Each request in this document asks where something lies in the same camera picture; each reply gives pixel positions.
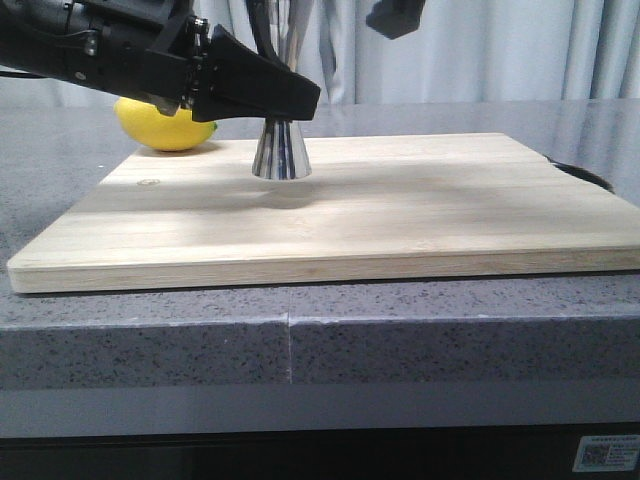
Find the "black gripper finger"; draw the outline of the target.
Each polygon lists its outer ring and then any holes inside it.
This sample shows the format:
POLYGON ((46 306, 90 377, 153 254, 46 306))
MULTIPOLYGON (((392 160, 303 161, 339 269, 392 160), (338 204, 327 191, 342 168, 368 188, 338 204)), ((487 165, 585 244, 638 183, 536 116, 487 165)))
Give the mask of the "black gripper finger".
POLYGON ((421 23, 425 0, 377 1, 367 14, 365 23, 390 40, 415 32, 421 23))

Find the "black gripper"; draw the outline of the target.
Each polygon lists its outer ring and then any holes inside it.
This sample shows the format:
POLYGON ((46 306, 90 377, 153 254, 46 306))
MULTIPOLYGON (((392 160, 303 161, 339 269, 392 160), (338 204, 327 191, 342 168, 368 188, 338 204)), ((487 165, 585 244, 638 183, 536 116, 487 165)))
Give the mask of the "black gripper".
POLYGON ((209 28, 190 1, 4 1, 1 74, 132 98, 168 116, 192 107, 196 122, 314 118, 318 85, 221 25, 209 42, 209 28))

